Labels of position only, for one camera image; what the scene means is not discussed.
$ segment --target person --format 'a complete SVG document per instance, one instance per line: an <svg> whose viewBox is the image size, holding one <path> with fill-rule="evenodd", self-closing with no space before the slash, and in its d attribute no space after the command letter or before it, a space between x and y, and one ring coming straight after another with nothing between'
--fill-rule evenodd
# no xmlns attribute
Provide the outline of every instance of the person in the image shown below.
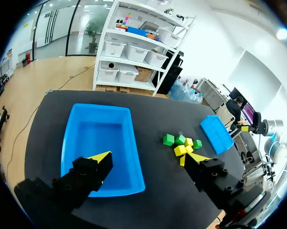
<svg viewBox="0 0 287 229"><path fill-rule="evenodd" d="M245 124L244 120L241 120L241 106L244 99L239 96L234 100L228 100L226 103L226 107L229 110L229 112L235 117L235 121L230 126L230 130L233 131L236 128L236 125L239 124Z"/></svg>

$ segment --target white shelving unit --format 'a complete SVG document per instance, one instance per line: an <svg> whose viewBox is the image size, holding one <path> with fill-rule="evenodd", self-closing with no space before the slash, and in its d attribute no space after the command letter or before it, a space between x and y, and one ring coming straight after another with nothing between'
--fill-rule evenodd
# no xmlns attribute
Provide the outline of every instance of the white shelving unit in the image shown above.
<svg viewBox="0 0 287 229"><path fill-rule="evenodd" d="M125 32L125 31L119 31L114 30L115 21L119 18L126 17L127 13L131 11L131 23L133 27L139 27L143 22L150 21L157 25L159 25L159 28L169 28L169 31L179 31L175 33L176 35L184 34L181 38L181 41L179 42L178 47L170 47L164 43L152 40L150 38L140 36L134 33ZM95 64L95 71L93 76L93 86L92 89L96 89L96 85L111 85L111 86L121 86L121 87L130 87L130 88L138 88L138 89L146 89L150 91L154 91L153 96L156 94L157 90L159 89L160 85L162 84L164 78L166 77L173 61L177 57L180 47L182 43L184 42L185 38L188 36L189 31L192 29L195 21L195 17L191 18L192 22L189 25L183 24L181 20L178 18L175 18L172 15L166 14L158 9L154 9L150 6L147 6L145 4L142 4L140 2L134 1L134 0L115 0L111 10L107 16L107 19L104 24L104 28L101 34L99 47L97 51L96 56L96 64ZM143 62L136 62L136 61L130 61L127 59L125 53L123 52L121 57L111 57L111 56L105 56L103 54L103 46L104 41L106 37L109 36L118 36L120 39L128 40L131 42L136 43L143 43L144 46L147 44L151 47L155 47L158 49L161 49L162 52L165 54L167 50L170 50L174 53L173 57L171 58L168 66L166 69L159 68L156 66L152 66L148 64L146 61ZM98 70L99 70L99 61L110 61L110 62L116 62L116 63L125 63L135 66L140 66L148 69L152 69L152 75L148 82L140 82L140 81L134 81L132 84L125 84L125 83L119 83L116 79L114 82L104 82L98 80ZM157 86L155 87L152 83L152 78L157 77Z"/></svg>

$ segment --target blue bin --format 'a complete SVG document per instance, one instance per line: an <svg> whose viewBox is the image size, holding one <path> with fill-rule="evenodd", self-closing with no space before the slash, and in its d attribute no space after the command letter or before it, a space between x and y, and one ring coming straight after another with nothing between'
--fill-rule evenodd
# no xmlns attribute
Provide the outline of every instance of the blue bin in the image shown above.
<svg viewBox="0 0 287 229"><path fill-rule="evenodd" d="M208 115L201 122L201 127L207 135L217 155L223 153L233 146L234 141L218 116Z"/></svg>
<svg viewBox="0 0 287 229"><path fill-rule="evenodd" d="M134 27L128 27L128 30L127 32L130 32L130 33L135 33L135 34L138 34L138 35L141 35L141 36L146 36L147 35L147 31L145 30L140 30L140 29L137 29L137 28L134 28Z"/></svg>
<svg viewBox="0 0 287 229"><path fill-rule="evenodd" d="M74 104L61 156L61 176L78 157L112 152L113 168L101 188L89 197L126 196L145 189L129 108Z"/></svg>

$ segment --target black table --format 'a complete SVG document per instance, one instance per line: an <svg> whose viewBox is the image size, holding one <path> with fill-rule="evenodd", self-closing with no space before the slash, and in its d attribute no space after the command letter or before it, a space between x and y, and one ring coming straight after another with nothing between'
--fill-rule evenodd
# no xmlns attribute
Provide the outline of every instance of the black table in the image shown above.
<svg viewBox="0 0 287 229"><path fill-rule="evenodd" d="M200 127L210 107L140 95L54 91L48 93L34 117L25 156L25 177L39 177L51 186L60 177L62 142L70 111L75 103L128 107L131 110L139 160L146 189L115 198L88 198L72 213L86 221L111 229L204 229L220 213L205 192L194 183L171 147L162 144L165 134L200 139L195 152L215 157ZM218 156L236 178L243 164L232 147Z"/></svg>

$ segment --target water bottle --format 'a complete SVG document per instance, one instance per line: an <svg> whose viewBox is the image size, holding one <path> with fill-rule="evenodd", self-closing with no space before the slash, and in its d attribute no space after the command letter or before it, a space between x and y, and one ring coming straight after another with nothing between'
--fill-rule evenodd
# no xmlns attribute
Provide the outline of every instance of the water bottle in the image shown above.
<svg viewBox="0 0 287 229"><path fill-rule="evenodd" d="M170 91L169 91L169 95L171 95L171 93L173 93L179 86L182 85L182 81L181 81L181 77L179 76L176 81L174 82L174 84L172 85Z"/></svg>
<svg viewBox="0 0 287 229"><path fill-rule="evenodd" d="M202 104L203 102L203 94L202 93L199 93L198 97L197 97L197 103L198 104Z"/></svg>
<svg viewBox="0 0 287 229"><path fill-rule="evenodd" d="M177 89L171 93L170 98L173 100L179 100L181 97L181 94L184 93L186 85L187 83L184 82L182 86L178 86Z"/></svg>
<svg viewBox="0 0 287 229"><path fill-rule="evenodd" d="M194 90L195 85L193 84L191 88L185 93L183 97L184 102L195 103L196 102L196 95Z"/></svg>
<svg viewBox="0 0 287 229"><path fill-rule="evenodd" d="M188 82L188 80L186 80L186 81L183 83L183 85L180 87L179 95L178 95L177 100L181 100L181 101L182 101L182 100L184 99L185 95L187 94L187 91L189 90L189 89L187 88L187 82Z"/></svg>

